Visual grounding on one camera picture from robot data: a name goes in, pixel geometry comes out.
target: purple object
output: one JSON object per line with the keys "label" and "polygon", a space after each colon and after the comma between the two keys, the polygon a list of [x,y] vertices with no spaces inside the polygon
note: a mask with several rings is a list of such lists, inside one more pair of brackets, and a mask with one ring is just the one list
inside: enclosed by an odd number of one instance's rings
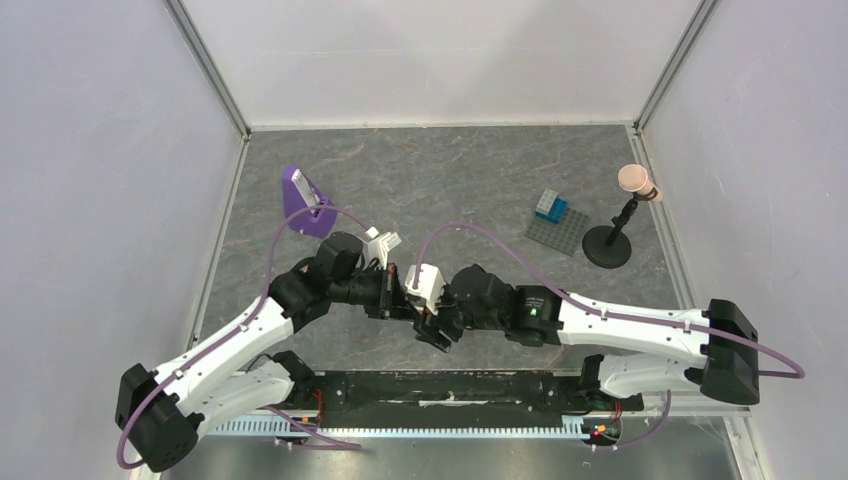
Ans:
{"label": "purple object", "polygon": [[[283,212],[287,218],[304,207],[333,204],[330,197],[321,193],[312,180],[309,180],[298,167],[293,165],[286,167],[283,170],[282,182]],[[335,210],[318,210],[312,215],[300,215],[292,219],[289,228],[310,237],[326,238],[336,224],[337,215]]]}

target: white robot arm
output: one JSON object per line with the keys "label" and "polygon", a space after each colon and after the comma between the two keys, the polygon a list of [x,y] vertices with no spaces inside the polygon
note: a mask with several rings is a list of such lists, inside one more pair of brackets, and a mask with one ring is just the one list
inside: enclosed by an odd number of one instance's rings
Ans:
{"label": "white robot arm", "polygon": [[[759,400],[756,351],[689,329],[723,328],[756,341],[756,331],[730,302],[713,300],[708,311],[615,305],[542,286],[512,287],[478,265],[461,270],[450,284],[438,268],[422,265],[418,286],[413,287],[414,268],[401,286],[395,266],[387,260],[399,238],[371,231],[369,238],[364,249],[353,235],[334,233],[314,257],[276,277],[250,323],[244,320],[261,297],[184,355],[151,372],[139,364],[124,374],[116,413],[122,429],[141,399],[174,377],[129,432],[153,471],[176,464],[218,425],[294,395],[303,378],[299,370],[308,370],[297,364],[297,357],[294,363],[270,361],[233,374],[325,315],[332,303],[362,305],[371,318],[411,321],[416,339],[443,351],[464,332],[484,329],[501,330],[508,340],[525,346],[591,344],[637,352],[587,357],[580,379],[585,392],[621,399],[647,391],[700,390],[730,403]],[[364,251],[371,260],[367,266]],[[680,327],[621,319],[627,315],[672,320]],[[206,352],[225,336],[231,338]],[[200,352],[204,356],[187,368],[186,362]]]}

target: microphone stand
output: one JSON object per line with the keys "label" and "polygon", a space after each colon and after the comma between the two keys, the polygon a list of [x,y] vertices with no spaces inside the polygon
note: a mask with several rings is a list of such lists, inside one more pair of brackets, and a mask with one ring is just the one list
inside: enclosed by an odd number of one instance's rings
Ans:
{"label": "microphone stand", "polygon": [[630,239],[621,232],[621,229],[636,213],[640,200],[650,200],[656,196],[656,188],[648,195],[634,193],[633,198],[624,204],[621,213],[612,218],[613,227],[598,225],[586,232],[583,236],[583,253],[586,254],[586,258],[599,267],[609,269],[618,268],[627,263],[633,248],[630,246]]}

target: white wall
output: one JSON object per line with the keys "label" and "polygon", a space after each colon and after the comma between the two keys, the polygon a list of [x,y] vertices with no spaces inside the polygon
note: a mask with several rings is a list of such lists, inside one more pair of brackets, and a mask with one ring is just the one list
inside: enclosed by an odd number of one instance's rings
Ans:
{"label": "white wall", "polygon": [[249,123],[633,120],[697,0],[184,0]]}
{"label": "white wall", "polygon": [[121,478],[120,376],[184,347],[238,138],[162,2],[0,11],[0,477]]}
{"label": "white wall", "polygon": [[701,301],[735,299],[807,369],[761,381],[780,479],[848,470],[846,24],[840,0],[719,2],[647,130]]}

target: gray table surface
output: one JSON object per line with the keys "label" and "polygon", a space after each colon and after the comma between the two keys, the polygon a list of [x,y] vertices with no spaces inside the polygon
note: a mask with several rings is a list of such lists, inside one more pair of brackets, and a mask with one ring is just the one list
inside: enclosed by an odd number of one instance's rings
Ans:
{"label": "gray table surface", "polygon": [[[427,233],[465,220],[490,229],[543,274],[569,291],[616,303],[675,307],[674,290],[647,208],[625,232],[633,258],[622,268],[595,267],[578,250],[560,254],[523,236],[547,187],[588,214],[590,226],[609,223],[627,195],[618,169],[633,163],[623,126],[462,127],[256,133],[238,185],[201,338],[232,320],[258,295],[271,238],[283,219],[280,175],[297,165],[336,205],[380,230],[400,233],[392,252],[405,275]],[[339,217],[336,228],[359,233]],[[311,256],[318,240],[283,235],[275,272]],[[513,285],[535,284],[488,239],[449,231],[427,258],[446,279],[479,263]],[[414,339],[403,322],[371,320],[361,308],[330,313],[269,351],[294,350],[314,369],[579,368],[592,346],[521,347],[499,332],[470,332],[443,354]]]}

